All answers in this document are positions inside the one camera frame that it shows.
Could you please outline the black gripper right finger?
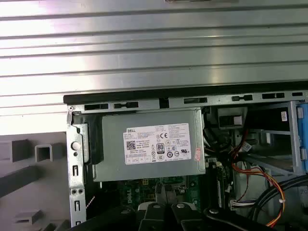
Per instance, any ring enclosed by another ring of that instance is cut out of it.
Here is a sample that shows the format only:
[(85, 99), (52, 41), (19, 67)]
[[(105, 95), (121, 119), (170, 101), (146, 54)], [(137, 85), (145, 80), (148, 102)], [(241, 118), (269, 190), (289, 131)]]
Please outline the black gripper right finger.
[(265, 226), (222, 208), (199, 212), (188, 203), (171, 206), (180, 231), (263, 231)]

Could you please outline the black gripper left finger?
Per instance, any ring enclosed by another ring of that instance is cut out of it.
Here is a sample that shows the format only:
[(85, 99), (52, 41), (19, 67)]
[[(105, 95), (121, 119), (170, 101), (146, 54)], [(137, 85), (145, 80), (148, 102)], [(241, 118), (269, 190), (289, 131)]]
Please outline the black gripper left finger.
[(73, 231), (163, 231), (166, 207), (147, 203), (138, 211), (128, 206), (119, 206), (105, 211), (81, 224)]

